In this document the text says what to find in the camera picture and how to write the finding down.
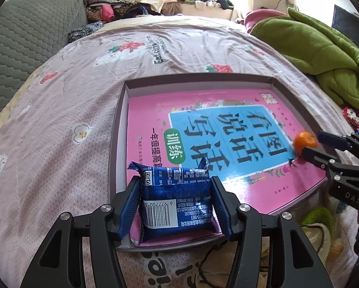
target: metal screw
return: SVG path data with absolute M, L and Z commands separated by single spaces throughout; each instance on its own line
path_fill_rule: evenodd
M 250 210 L 250 206 L 247 204 L 241 204 L 239 205 L 239 209 L 243 212 L 248 212 Z
M 64 212 L 60 215 L 61 220 L 66 221 L 70 217 L 70 213 Z
M 101 207 L 102 212 L 109 212 L 111 210 L 111 205 L 106 204 Z
M 290 220 L 293 216 L 291 213 L 289 212 L 283 212 L 282 213 L 282 217 L 285 219 L 285 220 Z

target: gray quilted fabric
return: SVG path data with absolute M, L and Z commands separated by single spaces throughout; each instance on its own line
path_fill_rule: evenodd
M 87 24 L 83 0 L 9 0 L 0 8 L 0 112 L 28 76 Z

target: green plush blanket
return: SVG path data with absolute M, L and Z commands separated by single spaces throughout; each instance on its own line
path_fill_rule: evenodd
M 319 20 L 292 8 L 289 16 L 260 21 L 251 34 L 283 54 L 303 73 L 315 75 L 338 105 L 359 109 L 359 48 Z

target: orange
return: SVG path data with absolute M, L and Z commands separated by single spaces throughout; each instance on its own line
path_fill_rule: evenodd
M 296 135 L 294 138 L 294 150 L 298 156 L 301 156 L 302 149 L 306 146 L 316 148 L 318 144 L 317 139 L 310 132 L 303 131 Z

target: blue wrapper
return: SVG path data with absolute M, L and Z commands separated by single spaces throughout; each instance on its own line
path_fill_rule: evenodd
M 128 169 L 139 172 L 142 177 L 143 185 L 171 185 L 178 183 L 204 182 L 210 178 L 205 157 L 201 159 L 198 168 L 148 167 L 132 162 Z
M 142 242 L 164 236 L 209 230 L 213 224 L 211 182 L 141 186 Z

